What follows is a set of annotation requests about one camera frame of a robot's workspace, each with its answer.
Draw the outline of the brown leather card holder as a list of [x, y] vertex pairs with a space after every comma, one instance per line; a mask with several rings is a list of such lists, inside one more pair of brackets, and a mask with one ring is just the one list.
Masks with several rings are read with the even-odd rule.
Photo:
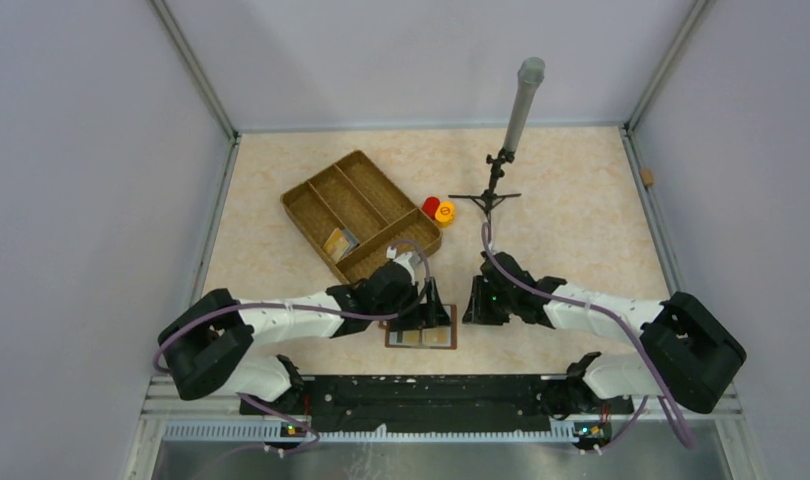
[[444, 304], [450, 324], [422, 330], [394, 332], [383, 324], [385, 347], [400, 349], [456, 350], [458, 344], [458, 309], [455, 304]]

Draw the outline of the gold VIP card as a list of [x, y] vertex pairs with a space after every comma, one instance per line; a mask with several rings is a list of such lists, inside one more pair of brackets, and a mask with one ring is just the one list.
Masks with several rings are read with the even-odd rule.
[[432, 348], [446, 348], [451, 345], [452, 333], [450, 327], [436, 327], [424, 329], [422, 343]]

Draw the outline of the woven brown divided tray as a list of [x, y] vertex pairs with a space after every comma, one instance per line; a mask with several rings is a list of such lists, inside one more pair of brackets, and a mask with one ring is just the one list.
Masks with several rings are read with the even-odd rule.
[[[442, 245], [440, 228], [361, 150], [283, 193], [280, 201], [344, 284], [369, 277], [387, 260], [386, 249], [394, 240], [411, 240], [428, 256]], [[353, 234], [357, 246], [335, 259], [325, 244], [337, 230]]]

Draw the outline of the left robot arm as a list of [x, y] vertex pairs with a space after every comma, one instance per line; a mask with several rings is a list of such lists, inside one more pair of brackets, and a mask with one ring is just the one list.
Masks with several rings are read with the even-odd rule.
[[302, 397], [296, 366], [284, 355], [249, 360], [247, 352], [290, 340], [340, 338], [373, 323], [405, 332], [450, 325], [434, 278], [417, 279], [419, 261], [412, 251], [393, 253], [366, 278], [293, 299], [253, 302], [226, 288], [212, 290], [159, 334], [155, 366], [172, 378], [184, 401], [246, 394], [289, 413]]

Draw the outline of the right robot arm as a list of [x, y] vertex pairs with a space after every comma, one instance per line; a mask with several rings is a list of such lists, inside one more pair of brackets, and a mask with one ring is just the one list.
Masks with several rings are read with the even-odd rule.
[[590, 353], [572, 364], [570, 404], [593, 412], [607, 399], [654, 396], [692, 412], [714, 410], [747, 360], [741, 343], [694, 295], [638, 300], [595, 292], [564, 278], [534, 278], [508, 253], [486, 255], [472, 282], [466, 324], [500, 326], [516, 316], [552, 330], [586, 332], [632, 347]]

